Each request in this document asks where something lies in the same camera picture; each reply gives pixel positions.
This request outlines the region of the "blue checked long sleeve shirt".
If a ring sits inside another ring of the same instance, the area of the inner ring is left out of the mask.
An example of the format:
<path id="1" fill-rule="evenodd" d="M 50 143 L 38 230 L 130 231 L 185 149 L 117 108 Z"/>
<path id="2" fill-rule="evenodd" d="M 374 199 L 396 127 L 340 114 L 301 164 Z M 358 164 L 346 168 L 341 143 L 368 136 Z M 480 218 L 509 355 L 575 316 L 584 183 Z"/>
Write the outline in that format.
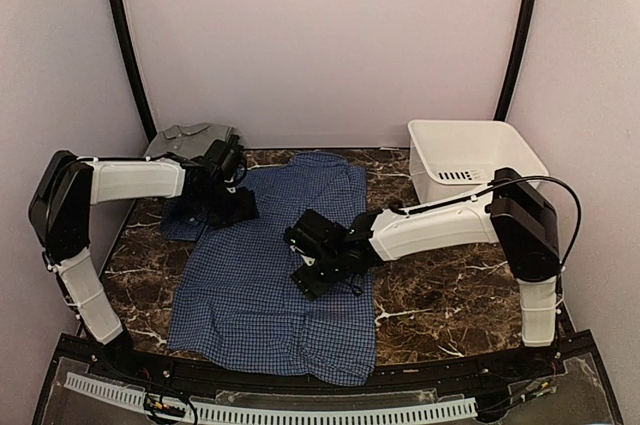
<path id="1" fill-rule="evenodd" d="M 210 227 L 178 200 L 165 205 L 163 236 L 194 246 L 173 297 L 169 348 L 235 371 L 297 375 L 326 364 L 340 381 L 364 381 L 376 361 L 371 278 L 354 280 L 359 297 L 339 283 L 308 301 L 290 278 L 302 261 L 284 233 L 307 209 L 350 224 L 366 208 L 366 171 L 306 152 L 253 169 L 244 183 L 259 217 L 228 228 Z"/>

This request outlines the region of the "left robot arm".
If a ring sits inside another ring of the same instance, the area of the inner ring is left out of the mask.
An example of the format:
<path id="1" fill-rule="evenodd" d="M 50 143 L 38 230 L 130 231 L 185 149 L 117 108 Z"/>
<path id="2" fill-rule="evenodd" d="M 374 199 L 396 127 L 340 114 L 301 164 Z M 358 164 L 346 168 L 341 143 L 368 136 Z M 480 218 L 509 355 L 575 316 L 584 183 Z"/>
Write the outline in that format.
<path id="1" fill-rule="evenodd" d="M 120 381 L 141 372 L 140 357 L 114 311 L 93 264 L 90 212 L 104 202 L 180 198 L 207 224 L 226 228 L 259 216 L 255 195 L 243 186 L 242 151 L 223 147 L 195 158 L 80 157 L 68 150 L 49 162 L 28 208 L 47 270 L 56 277 L 67 306 L 104 347 L 101 362 Z"/>

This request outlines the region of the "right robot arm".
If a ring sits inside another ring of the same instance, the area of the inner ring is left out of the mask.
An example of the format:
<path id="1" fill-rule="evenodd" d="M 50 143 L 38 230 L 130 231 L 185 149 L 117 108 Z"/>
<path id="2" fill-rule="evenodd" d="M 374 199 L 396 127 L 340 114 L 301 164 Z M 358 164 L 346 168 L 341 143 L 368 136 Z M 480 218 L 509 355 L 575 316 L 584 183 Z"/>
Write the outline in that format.
<path id="1" fill-rule="evenodd" d="M 291 278 L 314 301 L 333 285 L 386 262 L 441 248 L 497 243 L 520 293 L 524 346 L 511 355 L 510 369 L 530 379 L 549 361 L 560 276 L 572 250 L 560 246 L 557 213 L 537 190 L 540 182 L 570 188 L 555 177 L 522 176 L 503 167 L 487 185 L 465 194 L 365 212 L 348 227 L 307 209 L 284 234 L 304 261 Z"/>

